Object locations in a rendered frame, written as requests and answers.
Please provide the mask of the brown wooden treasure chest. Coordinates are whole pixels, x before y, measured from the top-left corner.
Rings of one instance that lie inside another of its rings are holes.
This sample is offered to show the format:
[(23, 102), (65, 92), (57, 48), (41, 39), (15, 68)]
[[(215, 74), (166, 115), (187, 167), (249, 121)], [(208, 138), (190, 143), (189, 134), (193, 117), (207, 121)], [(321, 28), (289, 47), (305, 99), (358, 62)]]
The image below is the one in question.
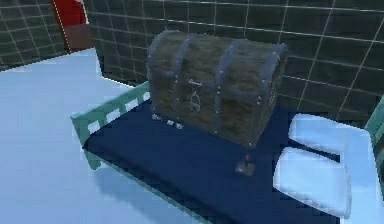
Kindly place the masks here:
[(254, 148), (287, 56), (285, 44), (164, 30), (147, 50), (152, 118)]

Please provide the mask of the green bed with blue cover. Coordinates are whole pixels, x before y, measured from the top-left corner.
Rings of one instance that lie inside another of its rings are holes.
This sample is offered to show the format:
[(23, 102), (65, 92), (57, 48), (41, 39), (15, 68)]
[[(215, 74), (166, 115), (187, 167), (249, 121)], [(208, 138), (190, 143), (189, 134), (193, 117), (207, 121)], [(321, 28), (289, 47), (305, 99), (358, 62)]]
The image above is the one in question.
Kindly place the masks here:
[[(256, 148), (248, 150), (196, 128), (152, 118), (148, 85), (140, 84), (71, 120), (88, 164), (106, 163), (203, 224), (384, 224), (378, 169), (384, 155), (309, 148), (288, 136), (293, 113), (276, 108)], [(286, 147), (343, 164), (350, 175), (348, 219), (327, 214), (273, 187), (276, 163)], [(235, 171), (249, 154), (252, 176)]]

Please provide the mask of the white pillow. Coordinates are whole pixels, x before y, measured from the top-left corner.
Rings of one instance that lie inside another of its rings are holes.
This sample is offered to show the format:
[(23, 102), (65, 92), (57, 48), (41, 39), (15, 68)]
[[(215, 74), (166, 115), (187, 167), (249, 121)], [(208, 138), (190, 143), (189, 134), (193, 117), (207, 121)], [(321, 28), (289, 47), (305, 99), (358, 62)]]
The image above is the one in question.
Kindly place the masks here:
[(348, 219), (352, 193), (348, 169), (316, 153), (286, 147), (275, 166), (273, 187), (312, 208)]
[(372, 151), (371, 137), (366, 130), (316, 115), (296, 114), (288, 136), (309, 148), (335, 155)]

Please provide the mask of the red and brown door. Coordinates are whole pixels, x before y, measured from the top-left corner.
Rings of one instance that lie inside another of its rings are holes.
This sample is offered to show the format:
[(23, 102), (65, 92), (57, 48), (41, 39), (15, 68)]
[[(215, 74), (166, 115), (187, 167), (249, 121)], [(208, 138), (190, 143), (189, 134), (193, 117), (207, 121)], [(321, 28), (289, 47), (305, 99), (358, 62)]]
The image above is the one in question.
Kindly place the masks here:
[(93, 47), (83, 0), (50, 0), (67, 53)]

